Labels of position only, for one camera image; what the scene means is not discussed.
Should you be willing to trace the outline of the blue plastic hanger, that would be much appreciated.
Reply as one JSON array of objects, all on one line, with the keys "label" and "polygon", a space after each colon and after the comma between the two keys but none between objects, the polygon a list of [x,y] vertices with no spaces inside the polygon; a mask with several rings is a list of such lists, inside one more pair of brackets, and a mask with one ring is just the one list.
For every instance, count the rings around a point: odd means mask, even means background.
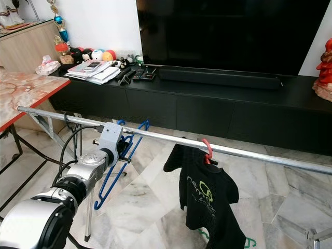
[{"label": "blue plastic hanger", "polygon": [[[136,143],[136,145],[134,145],[134,142],[130,148],[130,151],[127,154],[127,157],[129,159],[131,159],[131,157],[133,156],[133,153],[135,152],[135,150],[137,149],[137,147],[140,145],[142,138],[139,138],[138,142]],[[104,202],[106,201],[107,197],[109,196],[109,193],[111,192],[111,190],[113,189],[114,185],[116,185],[116,183],[119,180],[119,177],[124,173],[126,166],[128,165],[128,163],[124,163],[123,166],[119,169],[117,175],[115,176],[114,180],[112,183],[109,183],[109,179],[110,176],[113,173],[114,167],[115,166],[110,166],[108,173],[106,175],[106,178],[104,179],[103,183],[102,183],[102,187],[98,193],[98,197],[99,197],[99,201],[96,201],[95,204],[93,204],[93,209],[98,210],[102,207],[102,205],[104,204]]]}]

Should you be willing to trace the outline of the red figurine on stone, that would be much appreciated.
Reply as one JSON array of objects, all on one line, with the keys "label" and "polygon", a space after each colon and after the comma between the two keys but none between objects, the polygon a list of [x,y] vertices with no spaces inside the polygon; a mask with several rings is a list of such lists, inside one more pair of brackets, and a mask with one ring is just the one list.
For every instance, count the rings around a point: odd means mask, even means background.
[{"label": "red figurine on stone", "polygon": [[317,69],[320,73],[312,89],[318,97],[332,102],[332,38],[325,44],[325,52]]}]

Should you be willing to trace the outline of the pink white magazine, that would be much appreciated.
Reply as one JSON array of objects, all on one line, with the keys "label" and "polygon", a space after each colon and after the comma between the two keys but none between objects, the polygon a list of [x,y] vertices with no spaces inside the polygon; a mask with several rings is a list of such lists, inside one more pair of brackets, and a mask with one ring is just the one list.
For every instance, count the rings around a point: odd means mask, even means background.
[{"label": "pink white magazine", "polygon": [[68,72],[81,75],[93,75],[111,66],[111,64],[112,62],[110,61],[88,60],[70,68]]}]

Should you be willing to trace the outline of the white paper stack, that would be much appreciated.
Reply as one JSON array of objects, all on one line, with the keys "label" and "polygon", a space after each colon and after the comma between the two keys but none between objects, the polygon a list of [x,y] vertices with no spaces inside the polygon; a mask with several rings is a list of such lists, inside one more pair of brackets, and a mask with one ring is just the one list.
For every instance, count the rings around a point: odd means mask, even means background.
[{"label": "white paper stack", "polygon": [[90,81],[97,85],[102,85],[104,83],[107,83],[107,81],[111,80],[112,78],[116,77],[120,72],[120,68],[116,68],[113,66],[115,60],[112,60],[111,62],[112,62],[111,66],[107,67],[106,69],[96,74],[81,75],[81,74],[73,74],[67,72],[66,74],[64,74],[64,76],[76,78],[78,80]]}]

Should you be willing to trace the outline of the gold blue trophy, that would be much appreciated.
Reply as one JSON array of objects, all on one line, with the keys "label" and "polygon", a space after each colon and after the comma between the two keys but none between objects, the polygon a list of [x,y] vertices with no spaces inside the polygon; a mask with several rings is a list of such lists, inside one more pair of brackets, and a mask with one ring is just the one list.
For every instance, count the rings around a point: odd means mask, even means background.
[{"label": "gold blue trophy", "polygon": [[50,4],[50,9],[54,14],[54,23],[58,28],[59,35],[54,37],[55,50],[60,53],[60,62],[64,65],[74,64],[75,60],[71,56],[68,31],[65,29],[64,19],[59,15],[59,10],[55,5],[55,0],[46,0]]}]

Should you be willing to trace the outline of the large black television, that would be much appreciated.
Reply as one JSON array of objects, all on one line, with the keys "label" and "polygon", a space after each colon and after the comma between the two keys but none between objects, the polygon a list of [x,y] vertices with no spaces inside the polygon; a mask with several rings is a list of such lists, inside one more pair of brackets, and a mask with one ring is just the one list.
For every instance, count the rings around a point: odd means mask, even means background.
[{"label": "large black television", "polygon": [[330,0],[136,0],[149,64],[296,75]]}]

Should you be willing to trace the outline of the black tv console cabinet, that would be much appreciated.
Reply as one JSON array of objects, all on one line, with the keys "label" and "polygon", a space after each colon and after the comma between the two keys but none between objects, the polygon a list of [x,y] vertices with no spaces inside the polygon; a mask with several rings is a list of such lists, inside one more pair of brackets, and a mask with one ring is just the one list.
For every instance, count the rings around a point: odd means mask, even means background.
[{"label": "black tv console cabinet", "polygon": [[284,77],[277,90],[133,80],[104,85],[73,79],[50,102],[57,110],[332,156],[332,102],[315,78]]}]

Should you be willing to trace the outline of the green plastic hanger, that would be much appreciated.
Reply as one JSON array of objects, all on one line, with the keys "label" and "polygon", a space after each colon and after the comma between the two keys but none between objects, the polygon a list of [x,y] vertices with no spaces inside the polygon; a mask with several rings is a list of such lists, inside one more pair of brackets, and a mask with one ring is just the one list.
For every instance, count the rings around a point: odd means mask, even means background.
[{"label": "green plastic hanger", "polygon": [[[202,237],[206,243],[209,242],[210,237],[209,237],[209,234],[207,231],[204,231],[202,229],[198,229],[197,231],[200,235],[202,235]],[[251,249],[256,246],[258,246],[258,242],[255,239],[251,239],[249,237],[246,238],[244,249]]]}]

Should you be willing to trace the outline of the marble pattern folding table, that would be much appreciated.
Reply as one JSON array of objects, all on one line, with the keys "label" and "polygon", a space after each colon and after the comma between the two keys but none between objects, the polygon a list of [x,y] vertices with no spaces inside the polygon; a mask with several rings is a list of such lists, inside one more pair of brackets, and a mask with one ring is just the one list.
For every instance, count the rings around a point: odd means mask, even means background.
[{"label": "marble pattern folding table", "polygon": [[23,182],[17,190],[5,201],[0,210],[4,209],[14,197],[17,196],[33,176],[43,168],[47,163],[61,165],[56,159],[45,156],[38,151],[27,140],[18,135],[15,128],[15,122],[25,116],[18,107],[35,108],[40,106],[45,100],[55,93],[59,92],[65,86],[68,86],[71,80],[64,77],[44,76],[40,74],[15,73],[7,70],[0,70],[0,104],[1,104],[1,127],[0,138],[3,139],[12,136],[17,146],[18,153],[12,156],[9,163],[2,167],[1,173],[10,168],[23,154],[22,145],[26,145],[30,150],[42,157],[44,161],[33,171],[33,173]]}]

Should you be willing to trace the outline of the white figurine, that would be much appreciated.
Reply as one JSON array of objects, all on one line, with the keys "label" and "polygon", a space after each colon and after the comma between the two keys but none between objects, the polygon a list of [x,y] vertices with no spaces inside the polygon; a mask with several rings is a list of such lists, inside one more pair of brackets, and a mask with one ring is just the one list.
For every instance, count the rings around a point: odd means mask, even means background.
[{"label": "white figurine", "polygon": [[3,28],[17,26],[25,23],[18,14],[19,0],[0,0],[0,24]]}]

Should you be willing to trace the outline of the pink tissue pack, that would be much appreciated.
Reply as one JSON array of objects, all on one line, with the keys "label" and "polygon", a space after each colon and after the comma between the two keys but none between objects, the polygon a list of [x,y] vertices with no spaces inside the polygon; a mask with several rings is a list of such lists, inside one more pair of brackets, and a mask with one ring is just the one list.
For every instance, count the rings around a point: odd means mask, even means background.
[{"label": "pink tissue pack", "polygon": [[60,68],[60,62],[53,60],[50,55],[42,57],[41,64],[35,69],[35,73],[38,75],[50,75]]}]

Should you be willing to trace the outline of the black soundbar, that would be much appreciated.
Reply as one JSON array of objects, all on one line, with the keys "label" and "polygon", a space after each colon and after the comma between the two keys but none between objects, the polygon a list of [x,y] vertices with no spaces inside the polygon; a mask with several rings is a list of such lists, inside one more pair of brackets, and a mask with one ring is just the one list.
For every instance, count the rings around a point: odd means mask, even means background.
[{"label": "black soundbar", "polygon": [[276,74],[246,73],[240,71],[205,68],[161,66],[158,69],[162,80],[191,81],[206,85],[237,86],[243,88],[275,90],[283,86]]}]

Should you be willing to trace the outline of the small black white toy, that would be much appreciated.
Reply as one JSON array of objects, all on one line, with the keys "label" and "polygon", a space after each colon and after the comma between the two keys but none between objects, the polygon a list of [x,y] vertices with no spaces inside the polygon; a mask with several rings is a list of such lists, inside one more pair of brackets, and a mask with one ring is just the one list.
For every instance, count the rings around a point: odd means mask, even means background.
[{"label": "small black white toy", "polygon": [[126,66],[130,65],[133,60],[130,58],[121,58],[116,60],[113,64],[114,67],[124,69]]}]

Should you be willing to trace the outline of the black t-shirt with green print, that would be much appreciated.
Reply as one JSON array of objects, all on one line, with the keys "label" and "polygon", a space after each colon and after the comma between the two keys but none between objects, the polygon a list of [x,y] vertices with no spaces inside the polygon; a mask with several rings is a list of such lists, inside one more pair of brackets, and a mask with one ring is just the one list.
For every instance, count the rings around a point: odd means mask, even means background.
[{"label": "black t-shirt with green print", "polygon": [[190,230],[206,228],[209,241],[205,249],[244,249],[246,235],[230,207],[239,201],[239,188],[207,156],[199,148],[176,144],[163,170],[180,169],[179,203],[186,212],[186,226]]}]

